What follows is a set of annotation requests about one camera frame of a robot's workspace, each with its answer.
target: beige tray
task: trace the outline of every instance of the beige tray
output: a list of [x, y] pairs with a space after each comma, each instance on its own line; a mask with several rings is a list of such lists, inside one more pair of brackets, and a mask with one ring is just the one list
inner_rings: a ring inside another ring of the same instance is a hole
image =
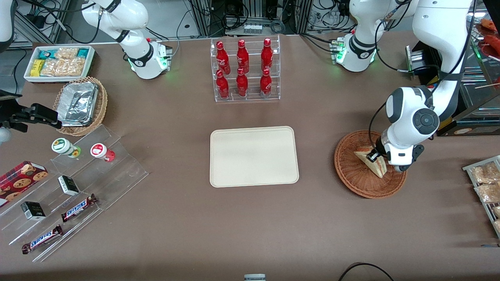
[[210, 184], [215, 188], [294, 184], [299, 166], [288, 126], [215, 130]]

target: table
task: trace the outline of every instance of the table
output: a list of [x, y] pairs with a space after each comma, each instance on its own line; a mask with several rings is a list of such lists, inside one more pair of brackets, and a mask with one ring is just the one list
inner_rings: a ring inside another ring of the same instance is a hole
[[[426, 141], [401, 191], [361, 198], [335, 172], [336, 144], [366, 129], [394, 89], [418, 82], [378, 59], [351, 73], [299, 36], [280, 38], [281, 100], [255, 104], [214, 102], [207, 39], [182, 41], [172, 70], [153, 80], [130, 70], [118, 44], [95, 44], [92, 73], [109, 96], [104, 124], [150, 175], [42, 263], [0, 239], [2, 280], [236, 281], [265, 273], [269, 281], [321, 281], [355, 262], [395, 280], [497, 280], [499, 250], [479, 245], [498, 240], [461, 167], [499, 154], [498, 138]], [[387, 32], [380, 53], [403, 68], [404, 47], [416, 42], [409, 32]], [[60, 87], [26, 83], [21, 104], [51, 106]], [[388, 125], [381, 114], [373, 129]], [[299, 181], [213, 188], [212, 131], [267, 126], [294, 129]], [[53, 158], [57, 137], [41, 124], [14, 132], [0, 148], [0, 173]]]

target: cookie box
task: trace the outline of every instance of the cookie box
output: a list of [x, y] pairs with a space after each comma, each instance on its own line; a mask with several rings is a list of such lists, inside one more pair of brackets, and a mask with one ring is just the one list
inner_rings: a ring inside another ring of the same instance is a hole
[[0, 207], [21, 195], [48, 174], [45, 167], [24, 161], [0, 176]]

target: coca-cola bottle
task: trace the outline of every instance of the coca-cola bottle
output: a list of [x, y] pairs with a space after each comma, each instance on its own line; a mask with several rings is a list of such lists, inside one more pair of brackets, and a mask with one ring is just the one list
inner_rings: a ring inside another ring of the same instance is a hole
[[262, 71], [266, 68], [271, 68], [273, 66], [273, 49], [271, 49], [271, 39], [264, 39], [264, 48], [262, 48], [262, 52], [260, 53], [260, 60], [262, 62], [261, 68]]
[[249, 51], [245, 47], [245, 40], [238, 40], [238, 53], [236, 54], [236, 58], [238, 59], [238, 67], [243, 68], [245, 74], [250, 71], [250, 59], [249, 59]]
[[229, 56], [226, 50], [224, 50], [224, 43], [222, 41], [218, 41], [217, 46], [217, 64], [219, 69], [224, 72], [225, 75], [229, 75], [231, 73], [231, 67], [229, 66]]
[[224, 73], [222, 70], [217, 69], [217, 80], [215, 83], [217, 84], [217, 90], [219, 92], [219, 96], [223, 100], [229, 99], [229, 84], [228, 80], [224, 77]]
[[262, 71], [262, 77], [260, 78], [260, 96], [263, 99], [267, 99], [271, 96], [271, 77], [269, 76], [269, 68], [265, 68]]
[[246, 97], [249, 91], [249, 80], [245, 75], [243, 67], [238, 68], [238, 77], [236, 77], [236, 84], [238, 86], [238, 95], [242, 98]]

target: wicker basket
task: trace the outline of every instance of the wicker basket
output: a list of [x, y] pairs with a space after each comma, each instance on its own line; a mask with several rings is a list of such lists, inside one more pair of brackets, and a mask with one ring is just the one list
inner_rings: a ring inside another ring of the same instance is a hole
[[[379, 132], [372, 131], [375, 142]], [[387, 165], [383, 178], [376, 176], [355, 154], [359, 147], [371, 146], [367, 130], [359, 130], [344, 136], [335, 149], [334, 164], [342, 182], [354, 193], [366, 198], [386, 198], [398, 192], [407, 178], [407, 172], [397, 172]]]
[[[74, 137], [85, 136], [86, 134], [94, 131], [103, 122], [104, 115], [106, 114], [106, 106], [108, 106], [108, 94], [106, 93], [106, 89], [103, 87], [103, 84], [101, 84], [99, 80], [93, 77], [80, 78], [75, 81], [71, 81], [70, 84], [84, 82], [92, 82], [99, 86], [99, 92], [97, 93], [97, 100], [95, 102], [95, 109], [93, 113], [93, 121], [89, 126], [86, 127], [62, 127], [57, 130], [60, 133], [71, 135]], [[62, 92], [63, 89], [59, 91], [59, 94], [55, 98], [55, 103], [52, 109], [57, 109]]]

